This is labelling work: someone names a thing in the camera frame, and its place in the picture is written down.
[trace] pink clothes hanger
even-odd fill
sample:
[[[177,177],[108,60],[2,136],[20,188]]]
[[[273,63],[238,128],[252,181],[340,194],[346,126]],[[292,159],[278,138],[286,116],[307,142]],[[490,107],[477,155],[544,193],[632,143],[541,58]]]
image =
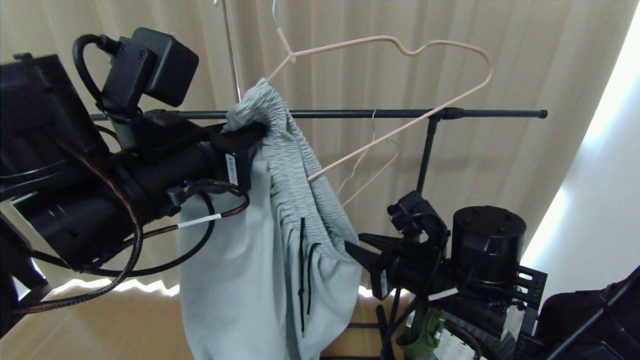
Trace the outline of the pink clothes hanger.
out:
[[[334,168],[337,165],[340,165],[341,163],[343,163],[346,160],[352,158],[353,156],[356,156],[357,154],[360,154],[363,151],[366,151],[368,148],[372,147],[373,145],[376,145],[377,143],[380,143],[380,142],[386,140],[387,138],[390,138],[391,136],[394,136],[395,134],[398,134],[400,131],[408,129],[409,127],[413,126],[414,124],[416,124],[416,123],[418,123],[418,122],[430,117],[431,115],[433,115],[436,112],[446,108],[447,106],[451,105],[452,103],[454,103],[454,102],[462,99],[463,97],[466,97],[466,96],[470,95],[471,93],[479,90],[480,88],[484,87],[489,82],[489,80],[491,80],[491,77],[493,76],[493,62],[491,61],[491,58],[489,57],[489,54],[487,54],[484,50],[480,49],[479,47],[468,45],[468,44],[463,44],[461,42],[448,41],[448,40],[432,40],[432,41],[420,46],[417,50],[409,51],[402,45],[400,40],[398,40],[397,38],[389,36],[389,35],[377,35],[377,36],[373,36],[373,37],[359,38],[359,39],[356,39],[356,40],[348,40],[348,41],[345,41],[345,42],[339,42],[337,44],[332,44],[332,45],[325,45],[325,46],[315,47],[315,48],[308,49],[308,50],[292,51],[291,47],[289,46],[289,43],[287,41],[287,38],[284,36],[284,32],[282,32],[282,29],[280,29],[280,23],[278,22],[278,17],[276,16],[276,4],[277,4],[277,2],[278,2],[278,0],[273,0],[273,6],[271,8],[271,14],[273,16],[273,22],[275,23],[278,35],[280,36],[280,40],[282,41],[282,44],[284,45],[284,48],[287,51],[287,57],[275,69],[275,71],[267,78],[267,81],[269,81],[269,82],[271,82],[282,71],[282,69],[284,69],[284,67],[287,66],[287,64],[295,63],[297,57],[308,56],[308,55],[313,55],[313,54],[319,54],[319,53],[324,53],[324,52],[327,52],[327,51],[343,49],[345,47],[350,47],[350,46],[354,46],[354,45],[358,45],[358,44],[365,44],[365,43],[368,43],[368,42],[379,42],[379,41],[385,41],[385,42],[393,43],[398,48],[400,53],[402,55],[405,55],[405,56],[413,56],[413,55],[419,54],[422,50],[426,49],[427,47],[434,46],[434,45],[449,45],[449,46],[461,47],[463,49],[471,50],[471,51],[473,51],[475,53],[480,54],[484,58],[484,60],[486,61],[487,66],[489,67],[489,73],[487,74],[486,79],[481,84],[479,84],[476,87],[468,90],[464,94],[461,94],[461,95],[459,95],[459,96],[457,96],[457,97],[445,102],[444,104],[442,104],[442,105],[436,107],[435,109],[427,112],[423,116],[418,117],[418,118],[408,122],[407,124],[397,128],[396,130],[391,131],[389,134],[386,134],[385,136],[382,136],[381,138],[379,138],[377,140],[374,140],[371,143],[359,148],[358,150],[352,152],[351,154],[348,154],[347,156],[343,157],[342,159],[337,160],[334,163],[324,167],[322,170],[320,170],[320,171],[316,172],[315,174],[309,176],[307,178],[307,180],[309,182],[311,182],[313,179],[319,177],[320,175],[325,173],[327,170],[329,170],[331,168]]]

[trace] white wall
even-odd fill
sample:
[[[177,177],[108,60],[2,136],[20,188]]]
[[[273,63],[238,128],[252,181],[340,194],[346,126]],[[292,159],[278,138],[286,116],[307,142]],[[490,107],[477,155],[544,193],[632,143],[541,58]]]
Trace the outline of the white wall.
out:
[[[603,288],[640,265],[639,13],[576,159],[521,261],[548,273],[545,299]]]

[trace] clothing rack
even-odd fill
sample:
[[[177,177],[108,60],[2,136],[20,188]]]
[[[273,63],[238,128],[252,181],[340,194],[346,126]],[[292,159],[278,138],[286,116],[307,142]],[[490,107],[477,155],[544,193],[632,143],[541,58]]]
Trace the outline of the clothing rack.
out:
[[[291,110],[289,113],[294,119],[415,119],[431,111],[431,109],[423,110]],[[226,111],[166,111],[180,119],[188,120],[222,120],[227,116]],[[546,110],[465,110],[461,108],[444,108],[429,117],[427,127],[427,137],[424,141],[424,150],[422,152],[422,160],[420,161],[420,171],[418,172],[418,182],[416,190],[422,193],[424,180],[429,166],[429,158],[431,157],[431,148],[435,139],[438,123],[441,120],[455,120],[464,117],[520,117],[520,118],[539,118],[547,117]],[[103,114],[91,115],[93,121],[103,121],[106,117]],[[382,305],[376,307],[376,323],[350,323],[347,327],[356,329],[378,329],[380,338],[384,339],[389,324],[395,322],[398,303],[400,298],[400,289],[396,289],[396,297],[394,299],[389,321]],[[323,356],[321,360],[379,360],[378,356]],[[395,360],[392,347],[389,347],[389,353],[385,354],[385,360]]]

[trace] curtain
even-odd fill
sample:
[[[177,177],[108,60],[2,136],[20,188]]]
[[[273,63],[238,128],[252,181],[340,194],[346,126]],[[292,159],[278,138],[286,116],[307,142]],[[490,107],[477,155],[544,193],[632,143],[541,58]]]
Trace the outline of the curtain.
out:
[[[84,33],[131,35],[138,26],[173,33],[200,56],[182,110],[227,110],[284,59],[270,1],[3,1],[1,59],[58,53],[90,112],[70,57]],[[434,39],[466,42],[491,55],[491,83],[455,104],[467,109],[547,109],[547,119],[459,119],[440,123],[423,191],[451,226],[472,205],[508,208],[535,232],[570,166],[620,51],[634,1],[280,1],[280,25],[294,51],[369,35],[393,35],[409,49]],[[96,82],[106,57],[87,50]],[[290,109],[432,108],[482,82],[486,65],[461,49],[432,47],[406,58],[390,44],[365,44],[299,58],[274,80]],[[167,108],[152,99],[144,110]],[[377,119],[381,136],[409,120]],[[372,120],[299,120],[328,165],[371,141]],[[340,194],[348,199],[396,153],[398,158],[346,206],[358,232],[394,234],[386,207],[415,189],[427,123],[373,147]],[[326,175],[337,190],[356,159]],[[160,226],[171,221],[163,220]],[[128,255],[113,260],[121,268]],[[138,268],[176,256],[168,234],[145,242]],[[70,276],[43,266],[54,285]],[[145,277],[167,287],[177,272]]]

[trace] hanger hook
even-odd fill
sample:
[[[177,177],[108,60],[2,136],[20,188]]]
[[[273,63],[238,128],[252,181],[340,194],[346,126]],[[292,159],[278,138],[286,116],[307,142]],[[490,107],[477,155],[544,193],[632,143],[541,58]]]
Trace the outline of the hanger hook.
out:
[[[276,16],[276,4],[278,0],[273,0],[273,6],[271,7],[271,15],[273,16],[273,23],[276,24],[276,29],[280,29],[280,23],[278,22],[278,17]]]

